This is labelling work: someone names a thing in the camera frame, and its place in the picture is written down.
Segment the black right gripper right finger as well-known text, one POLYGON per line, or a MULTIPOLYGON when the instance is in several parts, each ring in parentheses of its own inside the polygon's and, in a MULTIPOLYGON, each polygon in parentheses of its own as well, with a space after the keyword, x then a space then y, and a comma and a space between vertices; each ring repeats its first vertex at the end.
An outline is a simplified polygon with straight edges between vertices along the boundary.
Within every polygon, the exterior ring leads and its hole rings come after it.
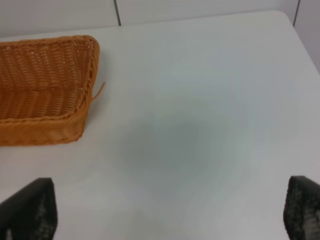
POLYGON ((283 222, 290 240, 320 238, 320 185, 305 176, 288 182, 283 222))

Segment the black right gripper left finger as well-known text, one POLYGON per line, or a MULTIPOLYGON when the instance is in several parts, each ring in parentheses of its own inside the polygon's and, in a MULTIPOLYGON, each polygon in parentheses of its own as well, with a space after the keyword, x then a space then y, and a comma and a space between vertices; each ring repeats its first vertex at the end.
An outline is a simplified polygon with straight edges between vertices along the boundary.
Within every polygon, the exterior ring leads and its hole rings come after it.
POLYGON ((37 178, 0 203, 2 240, 52 240, 58 226, 55 186, 37 178))

